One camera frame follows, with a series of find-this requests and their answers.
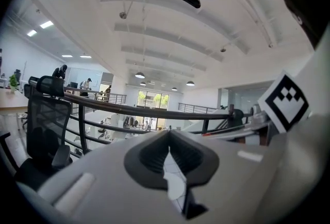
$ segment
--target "chair armrest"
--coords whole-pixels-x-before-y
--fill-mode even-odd
[[[70,147],[68,145],[61,145],[52,161],[52,167],[55,169],[62,169],[69,164]]]
[[[12,156],[7,144],[6,144],[6,138],[8,138],[10,136],[10,132],[9,131],[0,131],[0,144],[5,152],[5,155],[8,158],[8,161],[11,163],[12,167],[18,171],[19,167],[17,166],[17,163],[14,159],[14,157]]]
[[[10,136],[10,132],[9,131],[0,131],[0,141],[5,140],[9,136]]]

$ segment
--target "computer monitor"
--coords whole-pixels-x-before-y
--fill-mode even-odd
[[[78,83],[71,82],[70,83],[70,87],[72,87],[72,88],[78,88]]]

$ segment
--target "ceiling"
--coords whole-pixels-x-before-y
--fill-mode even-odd
[[[5,23],[21,38],[27,40],[35,47],[65,63],[95,62],[91,58],[80,58],[87,55],[55,25],[41,28],[40,25],[49,21],[32,0],[14,0],[5,16]],[[31,37],[27,33],[31,30],[37,33]]]
[[[312,53],[283,0],[201,4],[195,9],[182,0],[17,0],[9,14],[22,34],[25,24],[36,28],[53,21],[55,26],[33,36],[38,46],[56,56],[85,52],[130,84],[137,71],[182,89],[189,80],[195,88],[260,82]],[[123,11],[126,19],[120,18]]]

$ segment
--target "desk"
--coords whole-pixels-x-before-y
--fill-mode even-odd
[[[10,89],[0,89],[0,114],[16,113],[18,129],[20,129],[18,113],[27,112],[28,99],[19,91],[11,93]]]

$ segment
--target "person with backpack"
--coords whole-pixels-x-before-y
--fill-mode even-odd
[[[90,90],[89,88],[89,82],[91,82],[91,78],[88,78],[87,81],[83,81],[80,83],[80,89],[84,89],[84,90]],[[87,97],[88,93],[87,92],[80,92],[80,96],[82,97]]]

